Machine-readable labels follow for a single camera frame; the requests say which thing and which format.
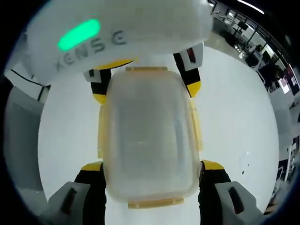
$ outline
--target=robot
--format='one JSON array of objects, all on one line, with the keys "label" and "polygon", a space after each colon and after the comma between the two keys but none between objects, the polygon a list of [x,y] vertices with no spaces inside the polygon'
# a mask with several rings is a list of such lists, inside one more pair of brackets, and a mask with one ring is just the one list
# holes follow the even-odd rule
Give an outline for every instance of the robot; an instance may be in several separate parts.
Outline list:
[{"label": "robot", "polygon": [[[70,6],[72,11],[66,14],[65,11]],[[195,21],[200,21],[201,24],[194,26]],[[256,208],[255,198],[242,185],[232,182],[222,165],[199,160],[201,132],[197,118],[192,114],[194,108],[190,104],[190,98],[195,97],[201,87],[198,67],[203,60],[203,41],[208,38],[211,27],[212,18],[205,0],[89,0],[84,3],[80,0],[62,0],[49,2],[32,19],[27,27],[25,40],[20,40],[18,44],[29,54],[28,66],[37,79],[48,85],[56,76],[81,71],[91,84],[93,97],[102,105],[98,155],[103,162],[82,167],[74,182],[66,183],[49,199],[47,209],[39,216],[40,221],[62,225],[104,224],[105,189],[115,199],[128,203],[129,208],[145,209],[180,204],[184,197],[191,195],[197,188],[200,188],[198,200],[202,225],[259,224],[263,220],[262,213]],[[173,54],[180,74],[168,71],[167,65],[130,67],[130,63],[138,60],[141,55],[163,53]],[[18,54],[13,54],[10,58],[7,69],[14,62],[22,60],[20,54],[17,58],[16,55]],[[112,69],[124,65],[127,66],[126,72],[116,73],[112,77]],[[151,83],[149,89],[140,88],[145,87],[145,82]],[[123,87],[121,84],[128,85],[128,89],[124,89],[122,94],[118,92]],[[144,91],[143,101],[146,99],[154,103],[158,109],[157,117],[142,114],[139,118],[141,120],[159,118],[157,123],[162,124],[163,119],[169,118],[170,109],[177,104],[183,105],[185,109],[178,113],[178,118],[188,115],[178,122],[178,130],[188,132],[189,141],[183,141],[182,144],[187,148],[174,152],[168,147],[168,151],[164,151],[168,142],[161,139],[160,143],[154,145],[162,150],[156,152],[161,155],[158,157],[148,154],[150,159],[143,162],[144,167],[139,172],[128,168],[129,162],[139,162],[137,151],[132,153],[131,148],[143,149],[137,146],[137,140],[140,141],[139,144],[144,144],[145,136],[151,141],[146,148],[152,147],[157,141],[157,129],[152,126],[146,132],[136,123],[135,131],[128,132],[129,134],[121,131],[116,136],[113,128],[125,125],[122,119],[115,123],[113,113],[127,115],[126,120],[130,120],[130,116],[134,117],[128,106],[116,104],[119,98],[126,96],[132,102],[132,107],[137,109],[147,107],[137,106],[132,95],[134,91],[130,87]],[[173,98],[174,95],[170,94],[177,92],[180,98]],[[155,93],[165,94],[163,96],[166,97],[159,98],[159,94]],[[137,138],[137,133],[144,136]],[[121,146],[118,149],[115,144],[118,140],[125,141],[124,146],[129,147]],[[119,162],[125,162],[125,165],[117,168],[114,162],[116,158]],[[180,165],[179,161],[183,159],[185,163]],[[164,171],[154,169],[150,172],[149,167],[153,165]],[[187,175],[179,177],[188,178],[184,181],[176,180],[176,173],[179,171],[185,171],[184,175]],[[126,179],[120,180],[121,172]],[[149,181],[156,184],[153,186],[155,191],[149,188],[135,195],[122,193],[118,189],[120,184],[129,188],[132,183],[139,183],[138,192],[140,189],[144,190]],[[179,189],[175,185],[175,188],[168,190],[168,182],[185,185]]]}]

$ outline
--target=person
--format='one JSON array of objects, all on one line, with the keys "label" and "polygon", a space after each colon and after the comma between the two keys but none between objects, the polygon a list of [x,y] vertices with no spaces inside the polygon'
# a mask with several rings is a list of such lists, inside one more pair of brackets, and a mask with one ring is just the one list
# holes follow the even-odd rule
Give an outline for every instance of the person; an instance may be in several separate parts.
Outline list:
[{"label": "person", "polygon": [[284,73],[282,69],[278,65],[275,65],[274,63],[269,63],[263,66],[258,71],[261,74],[261,76],[264,78],[265,80],[264,86],[267,89],[270,88],[273,85],[273,83],[278,88],[279,84],[277,80],[284,77]]},{"label": "person", "polygon": [[261,52],[263,50],[263,47],[262,45],[256,45],[256,46],[253,46],[252,48],[249,49],[249,52],[252,54],[254,53],[255,51],[256,52]]}]

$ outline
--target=plastic food container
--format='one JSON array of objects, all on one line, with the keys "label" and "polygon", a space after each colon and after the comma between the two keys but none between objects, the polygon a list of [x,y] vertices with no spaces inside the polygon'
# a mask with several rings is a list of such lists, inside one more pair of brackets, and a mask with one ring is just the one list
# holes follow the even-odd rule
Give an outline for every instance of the plastic food container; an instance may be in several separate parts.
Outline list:
[{"label": "plastic food container", "polygon": [[132,208],[182,202],[199,187],[193,108],[179,74],[116,73],[101,106],[107,191]]}]

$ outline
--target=green led light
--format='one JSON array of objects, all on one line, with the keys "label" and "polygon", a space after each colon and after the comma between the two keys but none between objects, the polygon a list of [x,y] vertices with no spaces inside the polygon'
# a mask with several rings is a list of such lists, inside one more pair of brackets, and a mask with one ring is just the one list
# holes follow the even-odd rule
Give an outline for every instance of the green led light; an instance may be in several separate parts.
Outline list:
[{"label": "green led light", "polygon": [[67,32],[61,37],[58,47],[67,51],[88,38],[96,35],[101,30],[101,24],[96,19],[90,19]]}]

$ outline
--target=computer monitor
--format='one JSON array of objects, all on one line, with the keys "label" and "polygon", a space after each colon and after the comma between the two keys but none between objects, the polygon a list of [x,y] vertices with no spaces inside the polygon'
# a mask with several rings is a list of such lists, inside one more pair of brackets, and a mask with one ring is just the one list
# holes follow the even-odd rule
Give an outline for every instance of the computer monitor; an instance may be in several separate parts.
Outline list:
[{"label": "computer monitor", "polygon": [[248,29],[248,25],[243,21],[240,21],[238,26],[241,27],[242,30],[247,30]]},{"label": "computer monitor", "polygon": [[264,51],[263,54],[262,54],[262,60],[268,64],[269,61],[271,60],[271,57],[269,55],[269,53],[267,51]]},{"label": "computer monitor", "polygon": [[276,54],[274,54],[271,58],[271,63],[276,63],[278,61],[278,56]]}]

